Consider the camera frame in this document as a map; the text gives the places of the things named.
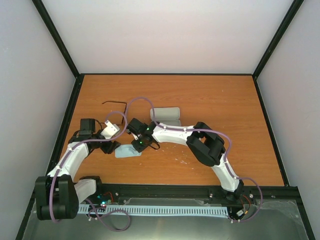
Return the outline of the light blue cleaning cloth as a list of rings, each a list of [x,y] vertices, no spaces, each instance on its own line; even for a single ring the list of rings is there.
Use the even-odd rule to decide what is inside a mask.
[[[132,144],[120,145],[115,149],[116,158],[129,158],[129,157],[139,157],[142,155],[141,152],[138,152]]]

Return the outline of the pink glasses case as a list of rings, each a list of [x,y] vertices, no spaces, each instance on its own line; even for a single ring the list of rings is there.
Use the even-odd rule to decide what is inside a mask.
[[[181,126],[179,107],[155,107],[150,109],[151,120],[170,126]]]

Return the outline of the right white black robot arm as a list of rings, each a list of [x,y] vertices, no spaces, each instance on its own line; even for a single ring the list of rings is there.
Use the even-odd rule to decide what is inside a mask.
[[[201,164],[213,170],[228,201],[234,202],[240,198],[244,183],[230,165],[225,142],[220,133],[205,123],[172,126],[158,121],[146,124],[133,118],[126,130],[133,135],[131,144],[139,153],[153,144],[157,146],[156,149],[160,148],[160,143],[187,146]]]

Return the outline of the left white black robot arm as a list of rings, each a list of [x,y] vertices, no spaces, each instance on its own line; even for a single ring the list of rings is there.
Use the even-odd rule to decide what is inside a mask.
[[[79,204],[87,197],[92,201],[103,198],[104,188],[98,176],[85,176],[74,182],[75,175],[82,162],[95,149],[101,149],[105,154],[111,154],[120,143],[115,136],[120,128],[106,121],[96,129],[98,121],[93,118],[83,118],[79,130],[75,131],[57,165],[45,176],[35,181],[35,204],[39,220],[58,222],[76,217]]]

